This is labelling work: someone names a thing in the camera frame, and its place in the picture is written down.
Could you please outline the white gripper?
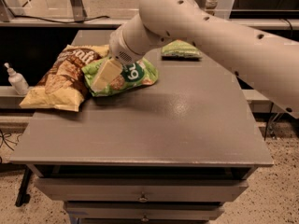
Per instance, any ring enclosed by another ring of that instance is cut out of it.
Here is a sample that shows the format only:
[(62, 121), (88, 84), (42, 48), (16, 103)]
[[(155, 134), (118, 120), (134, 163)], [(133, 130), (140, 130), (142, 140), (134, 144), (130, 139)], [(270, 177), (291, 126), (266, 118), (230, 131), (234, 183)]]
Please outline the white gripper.
[(108, 86), (122, 72), (121, 63), (134, 63), (146, 54), (145, 36), (142, 23), (125, 23), (110, 35), (109, 49), (114, 59), (108, 59), (100, 66), (91, 85), (93, 91)]

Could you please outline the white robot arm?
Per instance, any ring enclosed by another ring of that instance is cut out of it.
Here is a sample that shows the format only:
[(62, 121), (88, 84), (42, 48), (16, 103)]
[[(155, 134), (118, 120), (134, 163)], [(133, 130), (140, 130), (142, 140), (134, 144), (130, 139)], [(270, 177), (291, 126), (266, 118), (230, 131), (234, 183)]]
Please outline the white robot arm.
[(109, 51), (131, 64), (177, 39), (299, 118), (299, 43), (209, 15), (193, 0), (140, 0), (138, 13), (110, 35)]

